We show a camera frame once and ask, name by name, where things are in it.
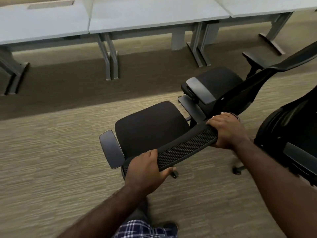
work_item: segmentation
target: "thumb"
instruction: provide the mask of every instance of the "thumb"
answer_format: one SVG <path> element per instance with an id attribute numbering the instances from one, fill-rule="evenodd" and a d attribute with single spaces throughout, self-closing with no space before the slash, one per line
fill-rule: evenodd
<path id="1" fill-rule="evenodd" d="M 161 179 L 164 181 L 173 171 L 175 171 L 175 167 L 169 167 L 160 172 Z"/>

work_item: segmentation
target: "floor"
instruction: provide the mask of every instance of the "floor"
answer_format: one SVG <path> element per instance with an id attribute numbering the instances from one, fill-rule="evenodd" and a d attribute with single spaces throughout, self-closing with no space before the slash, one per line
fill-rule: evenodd
<path id="1" fill-rule="evenodd" d="M 245 77 L 249 66 L 242 51 L 282 60 L 316 41 L 316 20 L 312 11 L 291 17 L 276 39 L 284 57 L 257 37 L 268 23 L 223 28 L 206 52 L 213 67 Z M 0 97 L 1 237 L 56 236 L 118 190 L 120 170 L 110 169 L 99 135 L 114 129 L 116 120 L 164 100 L 186 116 L 177 103 L 180 83 L 210 69 L 198 69 L 187 48 L 169 50 L 170 36 L 115 45 L 121 79 L 110 82 L 95 46 L 15 54 L 32 66 L 18 95 Z M 276 75 L 263 86 L 240 115 L 251 137 L 271 112 L 317 85 L 316 64 Z M 169 177 L 149 197 L 154 222 L 176 221 L 181 238 L 285 237 L 249 173 L 231 173 L 236 162 L 232 152 L 209 147 L 178 164 L 179 178 Z"/>

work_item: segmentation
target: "person's left hand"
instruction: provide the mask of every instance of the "person's left hand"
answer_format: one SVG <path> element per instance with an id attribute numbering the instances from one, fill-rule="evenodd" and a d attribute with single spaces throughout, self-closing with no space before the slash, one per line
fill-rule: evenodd
<path id="1" fill-rule="evenodd" d="M 125 185 L 133 186 L 147 196 L 155 191 L 174 170 L 175 167 L 170 167 L 159 172 L 158 150 L 149 150 L 131 160 L 125 176 Z"/>

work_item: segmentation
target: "hand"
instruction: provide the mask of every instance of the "hand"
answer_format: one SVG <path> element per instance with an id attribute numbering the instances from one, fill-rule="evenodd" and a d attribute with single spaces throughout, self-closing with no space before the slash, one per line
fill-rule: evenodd
<path id="1" fill-rule="evenodd" d="M 175 167 L 170 167 L 159 172 L 158 150 L 149 150 L 130 162 L 125 185 L 132 185 L 136 191 L 147 196 L 155 191 L 174 170 Z"/>
<path id="2" fill-rule="evenodd" d="M 234 149 L 241 141 L 250 141 L 240 121 L 230 113 L 213 116 L 206 124 L 218 130 L 218 140 L 214 147 Z"/>

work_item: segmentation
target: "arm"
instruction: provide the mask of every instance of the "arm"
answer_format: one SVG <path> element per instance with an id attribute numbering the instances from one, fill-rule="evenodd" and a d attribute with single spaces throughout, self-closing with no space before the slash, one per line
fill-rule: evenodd
<path id="1" fill-rule="evenodd" d="M 247 167 L 286 236 L 316 237 L 317 192 L 256 147 L 233 115 L 222 113 L 207 123 L 218 130 L 216 147 L 232 149 Z"/>
<path id="2" fill-rule="evenodd" d="M 125 185 L 110 198 L 88 212 L 58 238 L 112 237 L 124 220 L 148 194 L 155 191 L 175 169 L 159 172 L 157 150 L 135 157 L 125 177 Z"/>

